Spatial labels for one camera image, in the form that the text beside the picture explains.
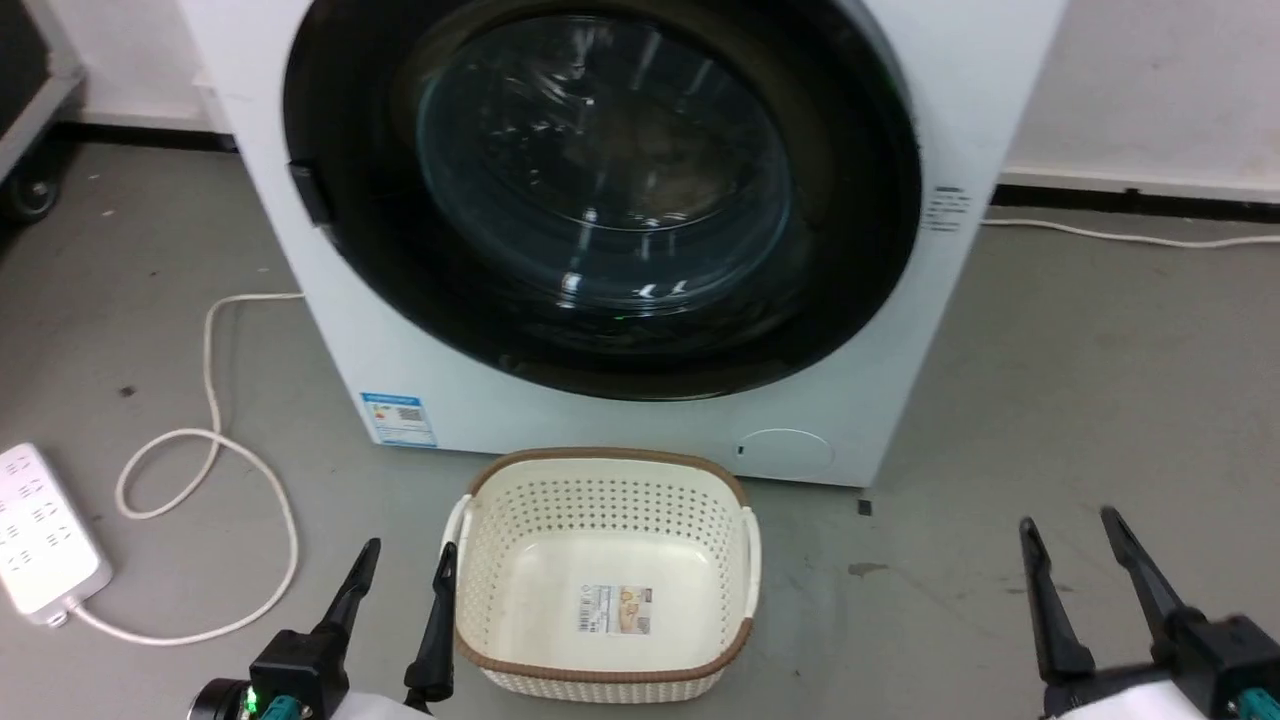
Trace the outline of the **white power strip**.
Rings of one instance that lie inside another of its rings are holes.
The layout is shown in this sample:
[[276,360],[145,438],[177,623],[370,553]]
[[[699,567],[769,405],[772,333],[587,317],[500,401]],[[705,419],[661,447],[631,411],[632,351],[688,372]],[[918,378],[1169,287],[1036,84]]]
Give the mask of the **white power strip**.
[[58,628],[113,566],[31,442],[0,454],[0,588],[36,626]]

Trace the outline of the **product sticker inside basket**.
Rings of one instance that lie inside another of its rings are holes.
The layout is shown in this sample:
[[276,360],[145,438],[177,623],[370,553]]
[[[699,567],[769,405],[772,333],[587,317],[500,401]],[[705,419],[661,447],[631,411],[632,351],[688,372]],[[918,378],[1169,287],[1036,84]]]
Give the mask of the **product sticker inside basket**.
[[650,635],[653,588],[581,585],[577,632],[604,635]]

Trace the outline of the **small printed text label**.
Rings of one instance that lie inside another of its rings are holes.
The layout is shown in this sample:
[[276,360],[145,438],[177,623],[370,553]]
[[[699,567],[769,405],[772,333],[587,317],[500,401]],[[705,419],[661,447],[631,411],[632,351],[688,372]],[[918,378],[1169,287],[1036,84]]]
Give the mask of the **small printed text label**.
[[923,231],[954,234],[963,229],[974,200],[964,187],[937,184],[922,205]]

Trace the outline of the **round black glass washer door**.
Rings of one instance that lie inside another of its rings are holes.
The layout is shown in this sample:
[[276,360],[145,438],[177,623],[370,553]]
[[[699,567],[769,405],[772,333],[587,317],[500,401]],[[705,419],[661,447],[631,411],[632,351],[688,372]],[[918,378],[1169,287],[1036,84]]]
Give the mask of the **round black glass washer door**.
[[861,0],[312,0],[282,109],[378,297],[573,395],[795,375],[916,245],[911,99]]

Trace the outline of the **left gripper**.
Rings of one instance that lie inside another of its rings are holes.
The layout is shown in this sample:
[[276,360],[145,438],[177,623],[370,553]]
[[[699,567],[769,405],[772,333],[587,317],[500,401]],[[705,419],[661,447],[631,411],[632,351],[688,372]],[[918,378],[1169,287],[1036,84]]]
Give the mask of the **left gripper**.
[[[346,651],[380,552],[380,538],[366,541],[312,633],[279,632],[251,662],[247,679],[210,680],[193,698],[188,720],[436,720],[424,708],[349,689]],[[457,568],[457,543],[445,542],[428,625],[404,671],[406,703],[439,703],[454,693]]]

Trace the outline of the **grey metal cart frame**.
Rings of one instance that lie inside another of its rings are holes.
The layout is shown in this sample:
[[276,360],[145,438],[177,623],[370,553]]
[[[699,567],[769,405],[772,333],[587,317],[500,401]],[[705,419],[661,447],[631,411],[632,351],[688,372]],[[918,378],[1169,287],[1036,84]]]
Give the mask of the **grey metal cart frame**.
[[0,184],[29,155],[86,70],[51,0],[0,0]]

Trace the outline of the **white front-load washing machine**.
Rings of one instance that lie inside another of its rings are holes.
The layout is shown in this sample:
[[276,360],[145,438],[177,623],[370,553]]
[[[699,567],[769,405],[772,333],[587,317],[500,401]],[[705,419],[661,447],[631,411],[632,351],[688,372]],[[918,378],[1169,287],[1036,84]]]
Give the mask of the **white front-load washing machine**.
[[906,79],[923,160],[922,205],[937,184],[957,186],[972,193],[972,214],[954,234],[923,231],[920,218],[888,302],[823,361],[735,395],[640,402],[529,383],[444,346],[378,297],[311,223],[288,174],[282,109],[288,55],[311,1],[177,4],[370,437],[360,395],[403,395],[422,401],[444,451],[621,447],[699,456],[736,474],[740,438],[791,428],[835,451],[823,475],[794,482],[851,487],[872,486],[884,464],[1070,4],[861,0]]

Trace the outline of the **cream perforated laundry basket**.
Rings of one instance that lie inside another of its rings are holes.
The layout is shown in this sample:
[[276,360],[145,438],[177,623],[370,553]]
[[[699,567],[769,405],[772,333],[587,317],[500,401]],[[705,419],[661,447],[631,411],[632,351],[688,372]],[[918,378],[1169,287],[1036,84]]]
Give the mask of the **cream perforated laundry basket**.
[[[695,700],[748,643],[762,533],[721,465],[631,448],[538,448],[479,474],[442,537],[458,547],[454,646],[544,700]],[[577,632],[581,585],[653,588],[650,635]]]

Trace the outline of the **blue energy label sticker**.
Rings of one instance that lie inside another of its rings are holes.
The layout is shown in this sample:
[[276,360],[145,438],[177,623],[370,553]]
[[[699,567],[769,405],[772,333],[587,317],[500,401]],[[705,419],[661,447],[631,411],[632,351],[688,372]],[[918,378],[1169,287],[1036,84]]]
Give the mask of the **blue energy label sticker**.
[[375,443],[406,448],[439,447],[420,398],[381,393],[361,393],[360,398]]

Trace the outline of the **round white filter cover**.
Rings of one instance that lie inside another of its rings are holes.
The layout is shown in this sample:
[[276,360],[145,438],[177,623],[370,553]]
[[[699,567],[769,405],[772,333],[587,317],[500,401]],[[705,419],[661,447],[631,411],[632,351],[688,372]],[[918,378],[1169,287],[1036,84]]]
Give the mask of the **round white filter cover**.
[[810,432],[791,428],[755,430],[737,441],[735,473],[772,480],[813,480],[832,466],[835,451]]

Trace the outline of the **black cart caster wheel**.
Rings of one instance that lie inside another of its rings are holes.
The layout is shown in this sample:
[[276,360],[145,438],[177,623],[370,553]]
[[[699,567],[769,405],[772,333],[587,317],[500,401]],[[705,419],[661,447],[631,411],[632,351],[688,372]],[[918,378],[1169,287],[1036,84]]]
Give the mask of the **black cart caster wheel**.
[[0,184],[0,220],[32,225],[56,205],[61,184],[55,179],[13,176]]

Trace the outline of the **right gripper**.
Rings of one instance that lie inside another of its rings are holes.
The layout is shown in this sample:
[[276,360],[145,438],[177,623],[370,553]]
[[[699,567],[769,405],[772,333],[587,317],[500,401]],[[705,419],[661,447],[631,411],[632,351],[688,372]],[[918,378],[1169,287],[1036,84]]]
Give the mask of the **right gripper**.
[[1116,711],[1117,720],[1280,720],[1280,641],[1244,615],[1208,620],[1184,603],[1114,506],[1100,510],[1117,564],[1135,589],[1152,637],[1152,662],[1096,670],[1079,642],[1052,562],[1033,518],[1019,541],[1038,674],[1039,720],[1084,720]]

